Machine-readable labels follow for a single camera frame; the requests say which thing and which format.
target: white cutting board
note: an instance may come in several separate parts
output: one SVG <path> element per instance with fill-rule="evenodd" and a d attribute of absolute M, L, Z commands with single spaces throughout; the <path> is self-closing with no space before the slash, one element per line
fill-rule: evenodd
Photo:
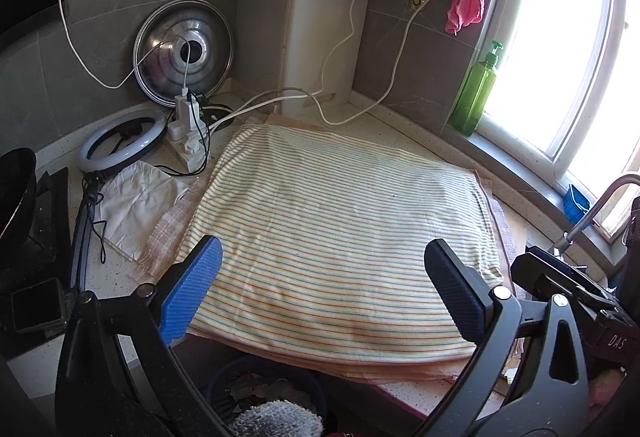
<path fill-rule="evenodd" d="M 325 58 L 351 31 L 350 5 L 351 0 L 291 0 L 280 71 L 281 88 L 320 90 L 320 72 Z M 321 103 L 345 103 L 349 99 L 366 12 L 367 0 L 356 0 L 353 5 L 354 35 L 327 63 L 324 92 L 316 96 Z M 287 90 L 286 94 L 299 93 Z M 282 113 L 298 117 L 311 105 L 311 99 L 284 100 Z"/>

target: striped cloth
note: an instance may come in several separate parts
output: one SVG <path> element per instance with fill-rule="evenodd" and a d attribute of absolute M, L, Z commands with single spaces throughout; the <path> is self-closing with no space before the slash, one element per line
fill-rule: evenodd
<path fill-rule="evenodd" d="M 433 239 L 489 285 L 502 282 L 474 172 L 333 133 L 243 127 L 176 261 L 203 235 L 219 237 L 225 257 L 193 332 L 319 369 L 473 352 L 424 271 Z"/>

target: blue grip pad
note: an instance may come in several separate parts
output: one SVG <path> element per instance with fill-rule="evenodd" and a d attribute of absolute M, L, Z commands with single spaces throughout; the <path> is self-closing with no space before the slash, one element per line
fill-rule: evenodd
<path fill-rule="evenodd" d="M 442 240 L 432 240 L 424 250 L 424 268 L 453 318 L 460 335 L 472 343 L 484 340 L 493 315 L 489 286 L 465 265 Z"/>
<path fill-rule="evenodd" d="M 203 239 L 191 251 L 187 269 L 160 308 L 158 330 L 165 344 L 184 336 L 198 307 L 222 265 L 222 244 L 214 237 Z"/>

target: green bottle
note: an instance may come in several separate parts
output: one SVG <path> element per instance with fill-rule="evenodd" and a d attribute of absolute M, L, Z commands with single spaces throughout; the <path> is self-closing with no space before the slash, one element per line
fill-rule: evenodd
<path fill-rule="evenodd" d="M 495 40 L 491 45 L 491 50 L 487 52 L 484 61 L 476 62 L 471 67 L 462 85 L 458 102 L 449 117 L 449 125 L 464 135 L 471 135 L 478 126 L 486 100 L 495 83 L 498 49 L 503 47 Z"/>

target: blue container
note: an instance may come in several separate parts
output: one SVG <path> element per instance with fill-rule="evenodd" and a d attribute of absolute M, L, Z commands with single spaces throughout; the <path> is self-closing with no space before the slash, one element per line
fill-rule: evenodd
<path fill-rule="evenodd" d="M 569 184 L 569 189 L 562 203 L 564 205 L 564 216 L 571 221 L 573 226 L 580 222 L 580 219 L 591 207 L 589 199 L 582 195 L 573 184 Z"/>

